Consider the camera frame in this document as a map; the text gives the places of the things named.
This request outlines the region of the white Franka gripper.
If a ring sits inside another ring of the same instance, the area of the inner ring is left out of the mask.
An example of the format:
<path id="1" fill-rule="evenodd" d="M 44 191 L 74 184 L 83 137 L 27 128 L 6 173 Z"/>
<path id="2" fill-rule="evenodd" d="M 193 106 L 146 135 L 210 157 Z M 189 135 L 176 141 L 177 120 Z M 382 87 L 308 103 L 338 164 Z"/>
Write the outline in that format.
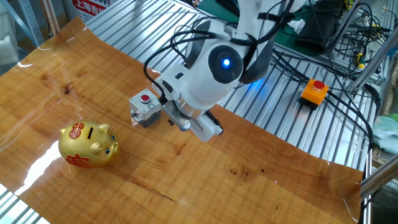
<path id="1" fill-rule="evenodd" d="M 176 124 L 182 131 L 191 130 L 201 141 L 207 142 L 220 135 L 223 128 L 206 114 L 215 103 L 200 101 L 204 93 L 193 90 L 192 72 L 183 65 L 166 68 L 152 87 L 157 94 L 165 94 L 167 102 L 162 110 L 168 123 Z"/>

